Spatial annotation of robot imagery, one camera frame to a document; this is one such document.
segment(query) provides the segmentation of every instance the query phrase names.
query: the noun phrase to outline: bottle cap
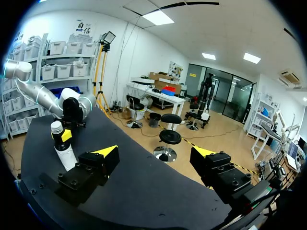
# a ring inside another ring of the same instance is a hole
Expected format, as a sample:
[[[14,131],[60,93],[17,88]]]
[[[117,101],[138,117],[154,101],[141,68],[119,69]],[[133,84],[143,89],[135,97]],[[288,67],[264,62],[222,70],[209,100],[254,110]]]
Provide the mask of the bottle cap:
[[[51,123],[51,132],[53,134],[59,134],[63,131],[63,126],[60,121],[55,121]]]

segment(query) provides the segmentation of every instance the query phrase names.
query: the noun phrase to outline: tripod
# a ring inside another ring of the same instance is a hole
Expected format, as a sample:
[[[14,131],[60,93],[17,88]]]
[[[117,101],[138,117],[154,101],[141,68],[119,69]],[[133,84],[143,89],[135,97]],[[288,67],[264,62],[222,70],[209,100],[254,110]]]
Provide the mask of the tripod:
[[[104,78],[104,74],[105,74],[105,66],[106,66],[106,56],[107,56],[107,53],[108,53],[109,50],[110,50],[110,44],[105,44],[104,42],[100,42],[99,55],[98,55],[98,60],[97,60],[97,67],[96,67],[96,72],[95,72],[95,79],[94,79],[94,82],[93,82],[93,85],[94,85],[93,93],[95,95],[96,94],[96,81],[97,81],[99,61],[100,61],[100,57],[101,57],[102,52],[104,52],[104,59],[102,61],[102,69],[101,69],[101,76],[100,76],[100,82],[99,82],[100,86],[99,86],[99,91],[98,91],[97,96],[96,96],[96,101],[99,105],[99,108],[104,112],[104,114],[108,118],[110,118],[110,117],[108,116],[104,107],[101,104],[101,95],[104,98],[105,105],[107,106],[107,109],[108,109],[108,111],[110,112],[110,115],[111,115],[112,114],[111,110],[109,108],[109,105],[106,102],[104,92],[102,91],[102,82],[103,82],[103,78]]]

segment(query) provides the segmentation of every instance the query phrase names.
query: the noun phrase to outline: white table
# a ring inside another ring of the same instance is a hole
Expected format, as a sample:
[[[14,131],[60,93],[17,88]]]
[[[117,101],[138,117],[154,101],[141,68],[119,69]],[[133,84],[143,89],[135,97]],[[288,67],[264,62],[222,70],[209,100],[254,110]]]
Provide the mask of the white table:
[[[134,82],[128,82],[127,87],[128,87],[127,93],[129,93],[130,95],[134,95],[135,97],[140,97],[140,96],[143,96],[144,94],[148,94],[150,96],[153,96],[153,97],[156,97],[161,100],[174,104],[172,114],[177,114],[178,116],[181,115],[183,104],[186,101],[185,99],[175,97],[175,96],[169,96],[164,93],[153,92],[153,90],[149,88],[149,85],[142,85],[142,84],[138,84]],[[168,124],[167,129],[171,129],[171,128],[172,128],[172,124]]]
[[[266,143],[268,142],[269,138],[273,138],[274,140],[276,140],[276,141],[278,141],[278,142],[281,141],[281,137],[280,137],[279,135],[277,135],[276,133],[274,133],[274,132],[270,129],[270,127],[268,127],[268,126],[265,125],[265,124],[261,124],[261,127],[262,127],[262,130],[261,130],[261,132],[258,134],[257,139],[256,139],[256,141],[255,141],[253,147],[251,147],[251,152],[252,152],[253,155],[254,155],[254,160],[257,159],[257,157],[260,155],[260,153],[261,153],[262,151],[271,152],[271,151],[268,151],[268,150],[264,149],[264,147],[265,147]],[[264,131],[264,132],[266,133],[266,135],[267,135],[266,138],[261,137],[261,134],[262,134],[263,131]],[[260,139],[260,140],[263,140],[263,144],[261,145],[261,147],[257,145],[257,142],[259,141],[259,139]],[[256,154],[256,152],[255,152],[255,147],[259,149],[258,152],[257,152],[257,154]]]

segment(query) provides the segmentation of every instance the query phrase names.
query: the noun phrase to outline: trash bin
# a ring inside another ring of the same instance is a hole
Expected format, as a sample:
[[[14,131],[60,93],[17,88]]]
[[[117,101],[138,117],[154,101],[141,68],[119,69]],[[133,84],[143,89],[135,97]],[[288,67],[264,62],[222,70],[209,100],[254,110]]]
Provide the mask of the trash bin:
[[[161,120],[160,114],[157,114],[157,113],[149,114],[149,126],[150,127],[157,128],[160,120]]]

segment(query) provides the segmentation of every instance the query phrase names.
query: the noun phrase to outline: black stool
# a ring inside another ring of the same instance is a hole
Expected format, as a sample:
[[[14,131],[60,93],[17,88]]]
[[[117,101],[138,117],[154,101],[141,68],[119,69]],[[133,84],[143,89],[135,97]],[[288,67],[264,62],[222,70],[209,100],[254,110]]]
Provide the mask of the black stool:
[[[144,109],[144,105],[140,103],[139,98],[132,97],[130,95],[126,96],[127,101],[129,102],[129,108],[135,111],[134,120],[127,121],[127,126],[129,128],[142,128],[143,124],[136,120],[137,111]]]
[[[190,109],[192,109],[192,110],[198,109],[198,104],[190,104]],[[190,130],[197,131],[198,128],[196,127],[195,122],[196,122],[197,119],[201,119],[201,115],[199,115],[198,113],[190,112],[189,116],[194,118],[194,121],[187,123],[187,128],[190,129]]]
[[[161,118],[161,121],[166,123],[171,123],[172,128],[174,124],[181,123],[181,117],[175,114],[164,114]],[[169,148],[169,145],[176,145],[181,142],[181,135],[176,131],[165,129],[160,135],[160,139],[166,143],[166,146],[159,146],[154,149],[154,156],[164,162],[173,162],[177,158],[176,152]]]

